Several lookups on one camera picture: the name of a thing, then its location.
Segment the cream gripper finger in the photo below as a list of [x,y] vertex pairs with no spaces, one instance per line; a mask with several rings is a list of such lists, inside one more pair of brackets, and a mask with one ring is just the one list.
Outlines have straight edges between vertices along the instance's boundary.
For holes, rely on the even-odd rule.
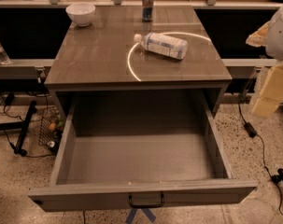
[[267,72],[266,79],[258,98],[251,109],[251,114],[267,119],[283,103],[283,63],[278,63]]

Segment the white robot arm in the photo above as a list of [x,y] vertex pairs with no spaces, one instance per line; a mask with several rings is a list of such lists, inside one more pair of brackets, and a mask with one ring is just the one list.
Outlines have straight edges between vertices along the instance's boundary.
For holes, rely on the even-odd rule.
[[246,43],[252,47],[265,47],[266,54],[277,60],[267,72],[251,110],[252,115],[266,119],[283,103],[283,6],[271,20],[249,35]]

